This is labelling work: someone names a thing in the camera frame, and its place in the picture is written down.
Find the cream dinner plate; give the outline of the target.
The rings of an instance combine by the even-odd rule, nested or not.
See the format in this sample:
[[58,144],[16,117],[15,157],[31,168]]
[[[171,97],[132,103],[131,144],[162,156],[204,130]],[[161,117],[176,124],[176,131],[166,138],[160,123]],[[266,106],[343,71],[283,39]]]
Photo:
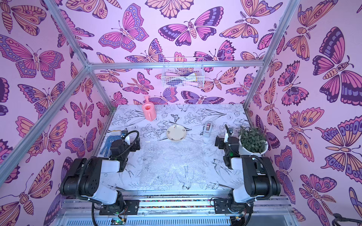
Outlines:
[[172,125],[167,129],[166,136],[170,141],[179,142],[186,138],[187,131],[181,125]]

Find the clear bubble wrap sheet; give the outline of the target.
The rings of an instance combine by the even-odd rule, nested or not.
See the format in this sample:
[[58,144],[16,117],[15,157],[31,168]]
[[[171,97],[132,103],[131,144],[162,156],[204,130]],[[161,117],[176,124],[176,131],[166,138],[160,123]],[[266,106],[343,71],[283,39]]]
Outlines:
[[130,186],[139,190],[217,189],[220,179],[203,141],[147,141]]

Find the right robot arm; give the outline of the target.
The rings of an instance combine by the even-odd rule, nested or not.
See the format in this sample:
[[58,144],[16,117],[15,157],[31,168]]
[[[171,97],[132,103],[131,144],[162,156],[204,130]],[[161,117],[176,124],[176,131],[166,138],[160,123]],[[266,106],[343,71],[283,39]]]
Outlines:
[[223,160],[228,169],[243,173],[243,185],[231,189],[225,201],[230,212],[242,212],[255,201],[280,195],[281,184],[269,158],[241,154],[241,146],[236,137],[217,136],[215,146],[224,151]]

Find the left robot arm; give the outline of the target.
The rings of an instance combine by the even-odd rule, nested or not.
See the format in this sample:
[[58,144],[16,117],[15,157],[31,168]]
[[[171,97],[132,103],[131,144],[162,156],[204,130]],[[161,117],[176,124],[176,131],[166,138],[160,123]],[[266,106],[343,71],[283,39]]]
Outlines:
[[125,170],[130,152],[140,150],[140,139],[132,143],[125,139],[112,142],[111,156],[77,158],[62,179],[60,193],[63,196],[101,205],[101,211],[110,214],[120,214],[128,211],[128,203],[121,191],[112,189],[101,183],[101,176],[109,173],[121,173]]

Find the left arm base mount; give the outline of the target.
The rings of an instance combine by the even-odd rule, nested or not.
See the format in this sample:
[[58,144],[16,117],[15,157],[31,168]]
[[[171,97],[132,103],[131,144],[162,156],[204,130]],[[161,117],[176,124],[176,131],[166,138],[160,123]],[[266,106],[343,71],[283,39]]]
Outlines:
[[140,207],[140,200],[122,200],[112,205],[103,205],[99,215],[137,215]]

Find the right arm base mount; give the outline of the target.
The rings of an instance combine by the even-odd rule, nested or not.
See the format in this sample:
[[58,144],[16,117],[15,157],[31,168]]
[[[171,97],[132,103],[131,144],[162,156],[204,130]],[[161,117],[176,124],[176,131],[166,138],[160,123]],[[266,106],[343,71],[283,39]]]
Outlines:
[[216,214],[238,214],[245,215],[253,212],[252,204],[236,203],[232,199],[213,197],[210,204],[214,207]]

